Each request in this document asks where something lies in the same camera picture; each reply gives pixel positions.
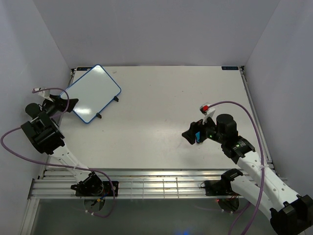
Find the blue foam whiteboard eraser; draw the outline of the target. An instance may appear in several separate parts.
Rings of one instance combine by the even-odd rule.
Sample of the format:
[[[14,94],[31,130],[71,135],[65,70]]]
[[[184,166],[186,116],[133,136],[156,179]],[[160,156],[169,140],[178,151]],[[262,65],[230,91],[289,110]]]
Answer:
[[[201,140],[201,133],[200,133],[200,132],[197,132],[197,133],[195,134],[195,136],[196,136],[196,143],[197,143],[197,144],[202,143],[202,140]]]

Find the blue-framed small whiteboard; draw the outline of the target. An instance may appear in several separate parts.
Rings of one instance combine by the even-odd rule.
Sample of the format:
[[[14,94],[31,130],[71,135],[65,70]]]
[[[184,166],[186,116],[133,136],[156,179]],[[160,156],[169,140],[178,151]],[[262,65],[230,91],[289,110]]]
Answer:
[[[121,87],[97,64],[62,92],[60,98],[78,99],[73,112],[88,124],[121,92]]]

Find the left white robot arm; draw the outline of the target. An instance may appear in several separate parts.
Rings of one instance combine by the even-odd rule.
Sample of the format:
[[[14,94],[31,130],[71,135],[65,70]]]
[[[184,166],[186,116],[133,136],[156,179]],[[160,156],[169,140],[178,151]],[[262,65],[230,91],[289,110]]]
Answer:
[[[83,165],[69,150],[65,136],[53,119],[57,112],[70,113],[79,99],[63,99],[50,95],[42,105],[30,103],[25,112],[32,118],[21,125],[21,129],[39,153],[46,153],[55,158],[61,166],[73,175],[76,184],[71,189],[83,196],[98,196],[104,190],[104,184],[97,174]]]

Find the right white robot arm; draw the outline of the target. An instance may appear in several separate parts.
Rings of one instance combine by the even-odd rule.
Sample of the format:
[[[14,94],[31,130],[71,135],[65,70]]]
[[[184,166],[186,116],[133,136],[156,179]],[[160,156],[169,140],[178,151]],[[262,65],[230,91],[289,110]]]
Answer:
[[[239,135],[233,116],[221,114],[215,121],[207,116],[192,122],[182,136],[190,144],[206,139],[221,144],[223,153],[254,180],[250,182],[241,171],[231,169],[221,176],[222,191],[246,198],[269,219],[278,235],[298,235],[313,225],[312,198],[301,196],[261,163],[253,145]]]

